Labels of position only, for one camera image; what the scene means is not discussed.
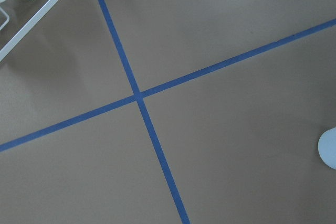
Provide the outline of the white dish rack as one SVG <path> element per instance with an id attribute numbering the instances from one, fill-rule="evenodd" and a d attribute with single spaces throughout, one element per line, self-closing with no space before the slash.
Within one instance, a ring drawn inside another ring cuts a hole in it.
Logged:
<path id="1" fill-rule="evenodd" d="M 6 0 L 1 3 L 1 60 L 59 0 Z"/>

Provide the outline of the light blue plastic cup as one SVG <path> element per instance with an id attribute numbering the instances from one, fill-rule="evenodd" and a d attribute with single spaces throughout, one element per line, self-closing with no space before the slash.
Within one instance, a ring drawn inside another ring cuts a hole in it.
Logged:
<path id="1" fill-rule="evenodd" d="M 335 151 L 335 128 L 332 128 L 325 131 L 318 141 L 319 156 L 332 169 L 336 169 Z"/>

